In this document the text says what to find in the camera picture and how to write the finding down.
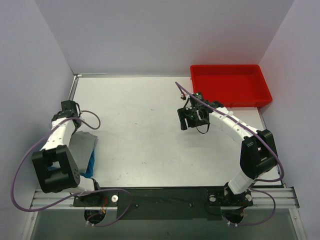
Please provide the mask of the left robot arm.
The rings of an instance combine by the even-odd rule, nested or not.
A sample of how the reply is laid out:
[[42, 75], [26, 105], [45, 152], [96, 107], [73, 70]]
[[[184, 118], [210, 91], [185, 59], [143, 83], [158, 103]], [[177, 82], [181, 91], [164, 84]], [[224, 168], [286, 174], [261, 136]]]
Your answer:
[[80, 170], [69, 149], [73, 134], [81, 126], [80, 106], [73, 100], [61, 102], [61, 111], [52, 120], [52, 133], [46, 143], [32, 154], [35, 173], [44, 193], [79, 192], [91, 206], [98, 206], [103, 193], [97, 190], [91, 178], [81, 176]]

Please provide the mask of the grey t shirt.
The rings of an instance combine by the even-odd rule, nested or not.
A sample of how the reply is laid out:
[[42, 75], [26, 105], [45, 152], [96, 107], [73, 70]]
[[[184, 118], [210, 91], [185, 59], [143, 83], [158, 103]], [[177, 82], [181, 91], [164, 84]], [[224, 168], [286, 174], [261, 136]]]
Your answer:
[[68, 148], [81, 174], [87, 172], [97, 142], [98, 137], [90, 132], [77, 131], [72, 135]]

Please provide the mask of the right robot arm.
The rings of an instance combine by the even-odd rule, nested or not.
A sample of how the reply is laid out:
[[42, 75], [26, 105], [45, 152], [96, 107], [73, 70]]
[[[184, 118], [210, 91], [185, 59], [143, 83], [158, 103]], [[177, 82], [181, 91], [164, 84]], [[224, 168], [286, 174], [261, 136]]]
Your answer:
[[201, 92], [181, 94], [185, 101], [177, 110], [182, 131], [200, 126], [215, 126], [240, 146], [239, 172], [226, 183], [223, 199], [229, 205], [236, 204], [259, 177], [277, 164], [275, 141], [269, 130], [251, 127], [218, 101], [205, 100]]

